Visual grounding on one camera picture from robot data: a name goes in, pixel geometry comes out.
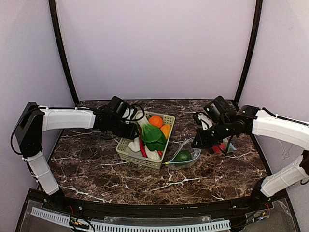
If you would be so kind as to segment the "beige perforated plastic basket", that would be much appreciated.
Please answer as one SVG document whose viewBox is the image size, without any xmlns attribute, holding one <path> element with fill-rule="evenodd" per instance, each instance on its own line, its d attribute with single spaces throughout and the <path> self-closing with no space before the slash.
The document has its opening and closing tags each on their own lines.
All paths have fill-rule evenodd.
<svg viewBox="0 0 309 232">
<path fill-rule="evenodd" d="M 166 149 L 167 149 L 168 144 L 169 144 L 171 131 L 173 130 L 175 117 L 171 116 L 171 115 L 145 111 L 145 117 L 147 119 L 149 119 L 150 116 L 155 116 L 155 115 L 158 115 L 163 119 L 164 125 L 171 125 L 171 129 L 170 129 L 169 136 L 167 138 L 166 145 L 164 146 L 164 149 L 161 150 L 162 156 L 160 156 L 160 159 L 159 160 L 153 160 L 153 159 L 150 159 L 148 157 L 144 157 L 141 150 L 138 151 L 138 152 L 132 151 L 128 146 L 129 143 L 132 142 L 132 140 L 122 138 L 120 140 L 119 144 L 116 147 L 116 151 L 119 154 L 121 160 L 129 161 L 129 162 L 132 162 L 134 164 L 139 164 L 139 165 L 154 168 L 154 169 L 160 169 L 161 168 L 161 164 L 162 164 L 163 158 L 164 158 L 165 153 L 166 153 Z"/>
</svg>

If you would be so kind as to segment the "dark green toy vegetable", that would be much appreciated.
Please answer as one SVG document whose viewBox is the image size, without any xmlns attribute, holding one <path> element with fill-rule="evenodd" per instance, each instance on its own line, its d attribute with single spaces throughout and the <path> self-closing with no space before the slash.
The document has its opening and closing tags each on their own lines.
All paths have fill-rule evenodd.
<svg viewBox="0 0 309 232">
<path fill-rule="evenodd" d="M 177 153 L 173 161 L 174 162 L 184 162 L 184 161 L 190 161 L 191 159 L 192 159 L 192 156 L 189 150 L 181 150 Z"/>
</svg>

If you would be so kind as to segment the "spare clear zip bag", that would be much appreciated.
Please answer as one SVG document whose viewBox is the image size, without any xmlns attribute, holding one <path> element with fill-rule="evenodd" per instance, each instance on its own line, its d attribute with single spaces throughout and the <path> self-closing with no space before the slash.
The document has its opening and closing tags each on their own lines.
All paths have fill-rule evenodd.
<svg viewBox="0 0 309 232">
<path fill-rule="evenodd" d="M 165 166 L 173 170 L 178 170 L 189 168 L 198 162 L 201 155 L 201 149 L 192 148 L 191 143 L 193 141 L 194 137 L 182 142 L 174 153 L 172 159 L 165 162 Z"/>
</svg>

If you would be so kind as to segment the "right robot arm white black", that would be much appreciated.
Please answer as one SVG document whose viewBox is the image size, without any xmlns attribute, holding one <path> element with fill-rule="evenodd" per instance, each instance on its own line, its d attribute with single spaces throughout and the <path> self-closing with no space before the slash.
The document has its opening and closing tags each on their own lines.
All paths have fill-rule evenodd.
<svg viewBox="0 0 309 232">
<path fill-rule="evenodd" d="M 236 111 L 218 96 L 204 107 L 213 125 L 198 128 L 191 146 L 210 148 L 223 139 L 240 134 L 265 136 L 303 148 L 302 154 L 291 164 L 257 183 L 253 197 L 270 198 L 277 192 L 309 176 L 309 124 L 304 121 L 273 114 L 266 108 L 245 105 Z"/>
</svg>

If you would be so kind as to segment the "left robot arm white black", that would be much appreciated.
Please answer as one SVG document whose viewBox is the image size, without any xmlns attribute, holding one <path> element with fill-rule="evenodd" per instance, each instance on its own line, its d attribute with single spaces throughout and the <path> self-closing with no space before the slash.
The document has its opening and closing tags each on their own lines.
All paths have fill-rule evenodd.
<svg viewBox="0 0 309 232">
<path fill-rule="evenodd" d="M 33 178 L 38 181 L 44 192 L 53 195 L 60 191 L 46 158 L 43 155 L 42 134 L 59 129 L 94 129 L 110 131 L 113 135 L 133 140 L 139 132 L 134 120 L 130 118 L 130 105 L 114 96 L 101 108 L 87 107 L 47 107 L 29 102 L 18 122 L 10 140 L 16 140 L 18 150 Z"/>
</svg>

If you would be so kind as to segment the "white toy garlic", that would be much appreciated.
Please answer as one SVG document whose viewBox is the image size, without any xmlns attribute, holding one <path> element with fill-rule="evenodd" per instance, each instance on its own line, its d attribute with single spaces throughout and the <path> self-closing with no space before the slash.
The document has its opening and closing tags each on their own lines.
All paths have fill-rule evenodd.
<svg viewBox="0 0 309 232">
<path fill-rule="evenodd" d="M 129 149 L 132 152 L 140 152 L 140 139 L 139 137 L 135 138 L 128 144 Z"/>
</svg>

